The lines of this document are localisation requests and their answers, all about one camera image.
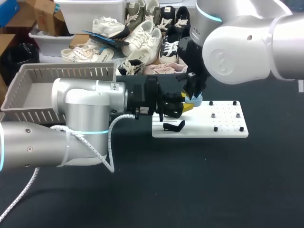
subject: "sneaker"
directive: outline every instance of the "sneaker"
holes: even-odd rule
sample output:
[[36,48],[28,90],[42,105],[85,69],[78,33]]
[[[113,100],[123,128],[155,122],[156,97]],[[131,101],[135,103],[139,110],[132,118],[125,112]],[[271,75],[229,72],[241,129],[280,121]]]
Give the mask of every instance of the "sneaker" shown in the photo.
[[136,75],[150,59],[148,49],[140,49],[132,54],[116,69],[116,75]]
[[150,20],[157,26],[160,22],[160,4],[157,0],[149,0],[144,10],[144,20]]
[[103,45],[101,43],[89,38],[89,40],[85,44],[77,44],[72,49],[74,49],[75,47],[79,47],[81,49],[100,50],[103,47]]
[[[189,37],[190,36],[190,25],[184,27],[181,31],[181,34],[180,34],[180,39],[182,38],[185,38],[185,37]],[[179,64],[184,64],[186,65],[186,63],[180,58],[179,55],[177,55],[177,62]]]
[[190,14],[185,6],[181,6],[176,13],[176,23],[175,26],[183,29],[186,26],[190,26]]
[[162,44],[162,32],[159,28],[156,28],[152,31],[151,34],[146,33],[146,39],[142,44],[141,48],[149,49],[151,52],[151,56],[147,65],[154,63],[158,57],[158,53]]
[[177,63],[164,63],[159,65],[149,65],[143,68],[143,75],[158,74],[182,74],[187,72],[187,65]]
[[79,47],[62,50],[61,57],[64,61],[76,63],[98,62],[100,60],[97,50],[82,49]]
[[179,31],[172,25],[168,28],[166,35],[162,40],[161,51],[159,54],[160,63],[176,63],[177,47],[179,45]]
[[130,34],[128,26],[115,19],[105,17],[93,20],[92,32],[110,39],[122,39]]
[[146,3],[144,0],[137,0],[137,2],[127,3],[127,19],[125,20],[126,26],[129,27],[130,31],[136,29],[143,21],[144,8]]
[[160,20],[160,24],[157,27],[161,32],[166,32],[171,25],[174,25],[175,8],[172,6],[162,7]]
[[154,24],[152,21],[144,21],[124,40],[129,45],[122,46],[122,52],[125,56],[129,56],[133,51],[141,48],[145,41],[145,33],[153,31]]

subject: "white plate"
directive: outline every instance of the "white plate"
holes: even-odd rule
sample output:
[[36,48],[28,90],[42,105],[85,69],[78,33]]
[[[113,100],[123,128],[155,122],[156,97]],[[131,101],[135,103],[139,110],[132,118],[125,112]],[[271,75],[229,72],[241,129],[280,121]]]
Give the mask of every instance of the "white plate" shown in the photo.
[[[179,125],[185,120],[186,125],[179,132],[164,131],[163,124]],[[185,112],[179,119],[164,117],[161,123],[159,115],[154,114],[152,118],[152,136],[154,138],[247,138],[248,129],[243,115],[240,102],[233,105],[233,101],[203,101],[200,107]]]

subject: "plastic basket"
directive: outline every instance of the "plastic basket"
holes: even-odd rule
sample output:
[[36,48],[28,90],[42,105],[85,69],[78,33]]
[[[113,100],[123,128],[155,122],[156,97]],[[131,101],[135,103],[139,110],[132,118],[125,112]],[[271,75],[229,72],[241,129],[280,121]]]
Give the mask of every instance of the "plastic basket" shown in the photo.
[[11,82],[1,110],[13,121],[57,124],[66,121],[52,109],[51,93],[57,78],[116,81],[116,64],[24,64]]

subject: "black table surface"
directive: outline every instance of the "black table surface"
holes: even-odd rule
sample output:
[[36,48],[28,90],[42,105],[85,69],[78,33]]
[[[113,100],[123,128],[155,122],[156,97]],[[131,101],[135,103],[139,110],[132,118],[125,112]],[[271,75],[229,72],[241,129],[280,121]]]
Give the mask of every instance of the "black table surface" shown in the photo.
[[[120,78],[129,89],[145,77]],[[164,90],[183,84],[160,76]],[[116,172],[105,166],[41,168],[1,228],[303,228],[304,94],[298,83],[225,85],[204,100],[239,100],[246,139],[152,138],[151,117],[113,131]],[[33,168],[0,173],[0,211]]]

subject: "white storage bin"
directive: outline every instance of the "white storage bin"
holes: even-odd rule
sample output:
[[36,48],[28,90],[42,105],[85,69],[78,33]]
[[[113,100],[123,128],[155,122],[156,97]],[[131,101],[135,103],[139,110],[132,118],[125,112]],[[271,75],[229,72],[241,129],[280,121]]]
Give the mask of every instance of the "white storage bin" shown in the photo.
[[54,0],[60,5],[66,26],[71,34],[92,32],[93,20],[113,18],[124,23],[125,0]]
[[28,34],[29,37],[33,38],[40,48],[40,52],[44,56],[61,56],[61,50],[69,48],[74,36],[70,37],[53,37],[37,35],[38,29],[33,28]]

